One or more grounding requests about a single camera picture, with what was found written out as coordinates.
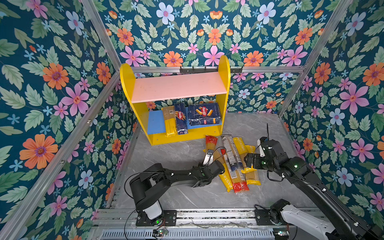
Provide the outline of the blue Barilla rigatoni bag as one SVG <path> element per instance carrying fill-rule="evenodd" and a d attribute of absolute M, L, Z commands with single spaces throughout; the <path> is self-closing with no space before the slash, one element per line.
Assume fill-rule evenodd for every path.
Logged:
<path fill-rule="evenodd" d="M 221 112 L 218 103 L 189 105 L 188 120 L 190 126 L 220 124 Z"/>

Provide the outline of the yellow spaghetti bag with barcode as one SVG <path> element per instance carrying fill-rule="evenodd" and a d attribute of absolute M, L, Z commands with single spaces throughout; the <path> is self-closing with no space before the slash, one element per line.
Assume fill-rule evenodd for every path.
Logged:
<path fill-rule="evenodd" d="M 177 125 L 175 117 L 175 107 L 169 106 L 162 108 L 162 113 L 164 117 L 166 137 L 174 137 L 177 134 Z"/>

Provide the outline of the blue Barilla spaghetti box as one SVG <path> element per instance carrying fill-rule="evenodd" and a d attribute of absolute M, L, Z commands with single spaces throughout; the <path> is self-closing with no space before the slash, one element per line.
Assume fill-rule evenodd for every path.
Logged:
<path fill-rule="evenodd" d="M 184 103 L 177 103 L 174 107 L 177 133 L 178 135 L 186 135 L 188 134 L 186 106 Z"/>

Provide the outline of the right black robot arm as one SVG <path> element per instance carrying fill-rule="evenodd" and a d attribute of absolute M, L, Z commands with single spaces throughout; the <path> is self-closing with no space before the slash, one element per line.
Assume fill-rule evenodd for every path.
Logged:
<path fill-rule="evenodd" d="M 301 190 L 322 211 L 329 222 L 323 222 L 293 206 L 276 204 L 286 223 L 293 224 L 317 239 L 322 240 L 381 240 L 384 231 L 377 225 L 369 225 L 334 195 L 321 181 L 314 170 L 302 158 L 288 157 L 278 141 L 262 137 L 259 153 L 248 153 L 245 163 L 248 168 L 266 170 L 287 180 Z"/>

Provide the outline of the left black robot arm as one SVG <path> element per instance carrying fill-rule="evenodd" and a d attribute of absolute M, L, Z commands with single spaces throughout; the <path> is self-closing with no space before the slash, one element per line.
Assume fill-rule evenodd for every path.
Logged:
<path fill-rule="evenodd" d="M 209 166 L 193 166 L 189 170 L 170 170 L 157 163 L 133 175 L 129 182 L 131 197 L 137 213 L 144 214 L 151 225 L 157 226 L 164 218 L 160 198 L 169 188 L 179 185 L 191 188 L 204 187 L 224 172 L 225 167 L 219 161 L 214 161 Z"/>

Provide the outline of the yellow Pastatime bag right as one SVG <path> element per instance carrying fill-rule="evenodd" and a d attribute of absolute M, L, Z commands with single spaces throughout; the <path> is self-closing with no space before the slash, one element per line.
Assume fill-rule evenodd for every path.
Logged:
<path fill-rule="evenodd" d="M 247 148 L 248 153 L 253 153 L 256 150 L 255 146 L 246 145 L 246 148 Z M 257 170 L 255 170 L 253 172 L 246 173 L 245 177 L 246 177 L 246 181 L 247 181 L 248 186 L 249 185 L 256 185 L 256 186 L 261 185 L 261 181 L 260 181 L 259 174 L 258 174 Z"/>

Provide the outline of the yellow pastatime bag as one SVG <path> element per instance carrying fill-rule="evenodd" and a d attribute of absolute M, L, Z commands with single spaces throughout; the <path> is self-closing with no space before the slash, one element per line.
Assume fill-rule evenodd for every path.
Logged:
<path fill-rule="evenodd" d="M 248 153 L 253 154 L 254 151 L 256 150 L 256 147 L 252 146 L 252 145 L 245 145 L 245 143 L 241 137 L 234 137 L 233 141 L 235 143 L 235 146 L 237 148 L 237 151 L 238 151 L 239 156 L 240 156 L 242 163 L 243 163 L 244 170 L 242 170 L 242 173 L 247 174 L 247 173 L 251 173 L 251 172 L 256 171 L 256 169 L 254 169 L 254 168 L 247 167 L 247 164 L 245 162 L 246 155 Z"/>
<path fill-rule="evenodd" d="M 226 162 L 224 160 L 224 157 L 221 153 L 221 150 L 216 150 L 214 152 L 214 160 L 215 161 L 219 161 L 225 168 L 225 171 L 223 174 L 219 175 L 221 181 L 223 182 L 227 192 L 229 193 L 231 190 L 233 190 L 233 183 L 232 183 L 232 180 L 231 180 L 231 177 L 230 177 L 230 174 L 228 172 L 228 168 L 227 168 L 227 165 L 226 165 Z"/>
<path fill-rule="evenodd" d="M 256 150 L 255 146 L 246 145 L 246 148 L 247 148 L 248 153 L 253 153 Z M 247 181 L 248 186 L 249 185 L 256 185 L 256 186 L 261 185 L 261 181 L 260 181 L 259 174 L 258 174 L 257 170 L 255 170 L 253 172 L 246 173 L 245 177 L 246 177 L 246 181 Z"/>

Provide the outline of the yellow Pastatime bag lower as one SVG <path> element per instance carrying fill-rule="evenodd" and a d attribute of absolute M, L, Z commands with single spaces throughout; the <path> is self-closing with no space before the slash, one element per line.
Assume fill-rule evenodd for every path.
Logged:
<path fill-rule="evenodd" d="M 221 181 L 223 182 L 227 192 L 229 193 L 231 190 L 233 190 L 233 183 L 232 183 L 232 180 L 231 180 L 231 177 L 230 177 L 230 174 L 228 172 L 228 168 L 227 168 L 227 165 L 226 165 L 226 162 L 224 160 L 224 157 L 221 153 L 221 150 L 216 150 L 214 152 L 214 160 L 215 161 L 219 161 L 225 168 L 225 171 L 223 174 L 219 175 Z"/>

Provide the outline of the yellow Pastatime bag upper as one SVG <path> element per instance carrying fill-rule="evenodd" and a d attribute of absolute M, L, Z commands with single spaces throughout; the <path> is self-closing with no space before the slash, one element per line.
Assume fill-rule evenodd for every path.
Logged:
<path fill-rule="evenodd" d="M 238 151 L 239 156 L 240 156 L 242 163 L 243 163 L 244 170 L 242 170 L 242 173 L 247 174 L 247 173 L 251 173 L 251 172 L 256 171 L 256 169 L 254 169 L 254 168 L 247 167 L 247 164 L 245 162 L 246 155 L 248 153 L 253 154 L 254 151 L 256 150 L 256 147 L 252 146 L 252 145 L 245 145 L 245 143 L 241 137 L 234 137 L 233 141 L 235 143 L 235 146 L 237 148 L 237 151 Z"/>

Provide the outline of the clear blue white spaghetti bag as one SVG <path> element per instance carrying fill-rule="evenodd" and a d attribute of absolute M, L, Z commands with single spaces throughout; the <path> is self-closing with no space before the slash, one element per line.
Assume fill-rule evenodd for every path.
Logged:
<path fill-rule="evenodd" d="M 232 171 L 243 169 L 243 163 L 235 146 L 234 140 L 230 135 L 222 135 L 222 142 L 227 150 L 227 158 Z"/>

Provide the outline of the red ended spaghetti bag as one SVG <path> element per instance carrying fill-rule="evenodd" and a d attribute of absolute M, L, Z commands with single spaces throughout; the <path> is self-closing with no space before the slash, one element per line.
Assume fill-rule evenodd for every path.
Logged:
<path fill-rule="evenodd" d="M 245 177 L 243 176 L 243 174 L 241 172 L 239 172 L 238 170 L 232 170 L 231 167 L 227 167 L 227 173 L 229 174 L 229 178 L 231 180 L 231 183 L 232 183 L 232 188 L 234 190 L 234 193 L 235 194 L 238 194 L 240 192 L 247 192 L 249 191 L 249 187 L 247 185 L 247 182 L 246 182 L 246 179 Z"/>

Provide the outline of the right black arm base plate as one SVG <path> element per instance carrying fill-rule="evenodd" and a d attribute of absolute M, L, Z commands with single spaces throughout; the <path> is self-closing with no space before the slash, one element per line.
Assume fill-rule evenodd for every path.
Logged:
<path fill-rule="evenodd" d="M 284 223 L 280 212 L 275 209 L 264 209 L 255 207 L 255 219 L 258 226 L 275 225 L 279 226 Z"/>

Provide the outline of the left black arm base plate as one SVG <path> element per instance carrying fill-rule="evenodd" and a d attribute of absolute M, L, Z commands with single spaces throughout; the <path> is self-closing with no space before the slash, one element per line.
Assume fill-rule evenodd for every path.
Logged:
<path fill-rule="evenodd" d="M 177 211 L 176 210 L 164 210 L 163 213 L 150 220 L 148 215 L 144 211 L 138 212 L 138 217 L 136 221 L 137 227 L 160 227 L 160 226 L 176 226 L 177 221 Z"/>

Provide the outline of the black bracket on back rail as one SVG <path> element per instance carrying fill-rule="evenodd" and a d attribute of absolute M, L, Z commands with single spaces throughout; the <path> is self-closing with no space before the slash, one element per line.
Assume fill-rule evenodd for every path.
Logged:
<path fill-rule="evenodd" d="M 219 67 L 180 67 L 180 74 L 201 74 L 201 73 L 212 73 L 218 72 Z M 243 67 L 233 67 L 230 68 L 231 74 L 240 74 L 243 72 Z"/>

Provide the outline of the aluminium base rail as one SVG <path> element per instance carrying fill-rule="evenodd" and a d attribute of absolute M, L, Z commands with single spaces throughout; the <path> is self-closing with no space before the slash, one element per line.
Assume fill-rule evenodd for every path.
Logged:
<path fill-rule="evenodd" d="M 186 208 L 176 209 L 176 226 L 171 228 L 276 228 L 283 230 L 295 230 L 297 227 L 290 224 L 280 226 L 267 225 L 258 226 L 255 213 L 255 207 L 251 208 Z M 104 229 L 141 229 L 136 226 L 138 214 L 133 209 L 106 209 L 98 212 L 98 217 L 93 222 L 92 230 Z"/>

